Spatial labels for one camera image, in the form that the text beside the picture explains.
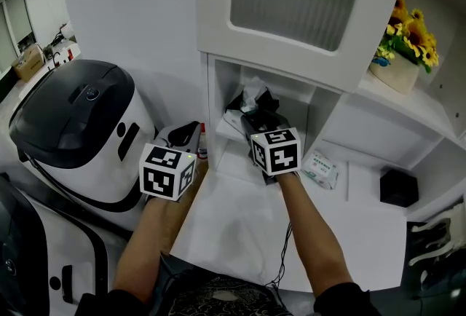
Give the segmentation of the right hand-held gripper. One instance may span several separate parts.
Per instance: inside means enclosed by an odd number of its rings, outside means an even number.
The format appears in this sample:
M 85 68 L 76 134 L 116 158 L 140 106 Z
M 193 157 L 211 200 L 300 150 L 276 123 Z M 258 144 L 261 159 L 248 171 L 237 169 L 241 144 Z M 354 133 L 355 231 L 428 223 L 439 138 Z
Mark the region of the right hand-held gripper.
M 257 110 L 242 115 L 241 123 L 250 147 L 248 156 L 261 170 L 266 185 L 276 183 L 277 175 L 301 169 L 301 140 L 284 116 Z

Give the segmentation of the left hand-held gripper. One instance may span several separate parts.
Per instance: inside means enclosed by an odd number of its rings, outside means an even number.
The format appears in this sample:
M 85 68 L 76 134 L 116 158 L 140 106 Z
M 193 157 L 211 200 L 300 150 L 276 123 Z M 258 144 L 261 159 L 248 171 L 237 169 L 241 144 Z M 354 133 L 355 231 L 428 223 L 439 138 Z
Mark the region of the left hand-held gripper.
M 139 185 L 144 194 L 178 201 L 192 185 L 197 165 L 201 124 L 168 126 L 147 143 L 139 160 Z

